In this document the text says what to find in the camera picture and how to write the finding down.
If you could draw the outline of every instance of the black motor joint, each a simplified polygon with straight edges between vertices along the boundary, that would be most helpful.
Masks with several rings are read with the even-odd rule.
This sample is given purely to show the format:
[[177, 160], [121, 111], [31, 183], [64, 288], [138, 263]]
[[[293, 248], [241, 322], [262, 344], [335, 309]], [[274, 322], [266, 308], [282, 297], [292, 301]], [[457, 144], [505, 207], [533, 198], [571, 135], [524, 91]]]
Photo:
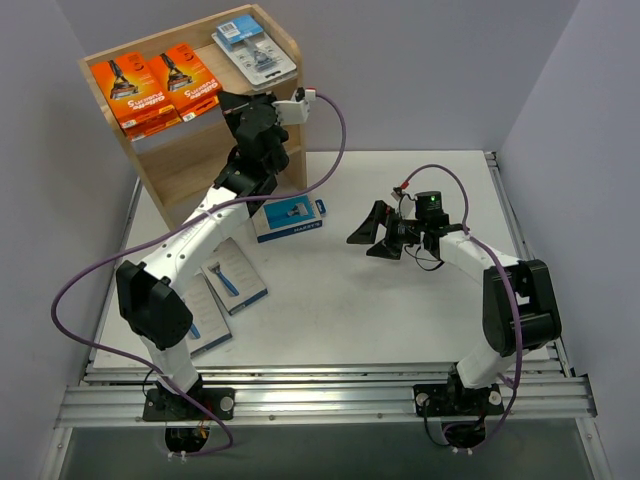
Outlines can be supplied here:
[[[289, 165], [283, 144], [289, 133], [278, 123], [272, 93], [236, 95], [218, 94], [220, 108], [229, 131], [236, 140], [227, 157], [227, 165], [215, 179], [216, 188], [226, 188], [239, 197], [269, 195], [277, 187], [276, 175]], [[263, 202], [248, 202], [253, 215]]]

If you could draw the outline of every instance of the wooden shelf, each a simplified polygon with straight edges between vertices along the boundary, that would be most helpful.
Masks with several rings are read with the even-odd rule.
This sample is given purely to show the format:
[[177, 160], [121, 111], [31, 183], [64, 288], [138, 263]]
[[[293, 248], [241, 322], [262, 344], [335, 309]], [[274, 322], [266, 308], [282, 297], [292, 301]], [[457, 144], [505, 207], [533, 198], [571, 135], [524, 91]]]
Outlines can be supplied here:
[[[167, 141], [147, 152], [136, 153], [111, 113], [89, 67], [131, 51], [138, 51], [143, 57], [149, 59], [178, 43], [186, 42], [213, 72], [224, 90], [238, 94], [256, 93], [247, 79], [211, 38], [211, 34], [220, 23], [245, 14], [252, 15], [296, 63], [297, 77], [271, 88], [278, 98], [290, 98], [294, 90], [302, 85], [302, 55], [296, 42], [258, 5], [245, 5], [212, 15], [90, 55], [78, 62], [107, 123], [170, 228], [175, 227], [175, 224], [169, 214], [169, 208], [209, 188], [226, 164], [227, 155], [235, 145], [233, 137], [225, 122], [220, 121], [196, 133]], [[304, 128], [296, 125], [288, 127], [287, 130], [290, 139], [285, 144], [285, 148], [290, 160], [285, 174], [295, 186], [304, 188], [307, 181]]]

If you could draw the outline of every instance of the white table surface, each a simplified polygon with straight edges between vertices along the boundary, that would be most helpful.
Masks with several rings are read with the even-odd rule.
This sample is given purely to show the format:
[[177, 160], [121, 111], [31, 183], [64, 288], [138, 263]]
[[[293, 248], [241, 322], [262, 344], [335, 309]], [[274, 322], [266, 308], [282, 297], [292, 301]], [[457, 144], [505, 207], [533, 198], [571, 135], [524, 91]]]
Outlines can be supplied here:
[[[309, 183], [319, 179], [335, 153], [309, 153]], [[482, 291], [464, 273], [445, 265], [422, 271], [401, 261], [365, 256], [368, 247], [346, 238], [378, 199], [393, 204], [390, 191], [425, 163], [448, 166], [469, 194], [469, 226], [493, 247], [514, 254], [498, 196], [480, 151], [348, 152], [327, 184], [317, 190], [327, 206], [322, 228], [258, 244], [247, 222], [234, 235], [267, 284], [269, 295], [227, 316], [233, 339], [196, 357], [198, 366], [302, 366], [454, 362], [482, 336]], [[457, 185], [444, 172], [416, 176], [411, 192], [441, 190], [451, 221], [462, 217]], [[166, 232], [142, 191], [127, 246]], [[146, 252], [132, 256], [140, 260]], [[149, 358], [140, 339], [119, 316], [116, 295], [107, 302], [99, 341]], [[529, 360], [548, 359], [546, 349]], [[139, 368], [128, 359], [98, 351], [93, 368]]]

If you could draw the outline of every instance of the razor package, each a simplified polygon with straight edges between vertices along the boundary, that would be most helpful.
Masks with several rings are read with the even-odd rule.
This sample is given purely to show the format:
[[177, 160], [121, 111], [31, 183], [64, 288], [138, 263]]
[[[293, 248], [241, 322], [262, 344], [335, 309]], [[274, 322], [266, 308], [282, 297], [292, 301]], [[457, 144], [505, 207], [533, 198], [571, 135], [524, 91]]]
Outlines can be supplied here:
[[308, 195], [265, 203], [253, 217], [258, 242], [320, 228], [326, 209], [322, 200]]
[[175, 105], [183, 122], [218, 105], [222, 85], [186, 43], [149, 60], [149, 68]]
[[128, 128], [174, 110], [164, 88], [138, 52], [96, 63], [89, 68], [125, 133]]

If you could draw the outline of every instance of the gray wall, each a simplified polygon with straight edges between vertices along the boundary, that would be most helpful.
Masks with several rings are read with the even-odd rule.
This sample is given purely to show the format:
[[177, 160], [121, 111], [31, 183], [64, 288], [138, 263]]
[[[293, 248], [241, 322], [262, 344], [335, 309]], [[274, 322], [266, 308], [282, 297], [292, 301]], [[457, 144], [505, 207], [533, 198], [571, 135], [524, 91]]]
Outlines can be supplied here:
[[617, 479], [638, 478], [640, 3], [582, 0], [501, 152]]
[[[0, 465], [36, 478], [66, 384], [86, 351], [49, 319], [56, 290], [116, 249], [132, 188], [76, 59], [83, 51], [53, 0], [6, 2], [0, 29]], [[72, 291], [67, 325], [89, 335], [107, 269]]]
[[[87, 52], [247, 0], [58, 0]], [[350, 149], [497, 149], [577, 0], [262, 0], [299, 42], [306, 83], [334, 97]], [[339, 129], [314, 113], [312, 149]]]

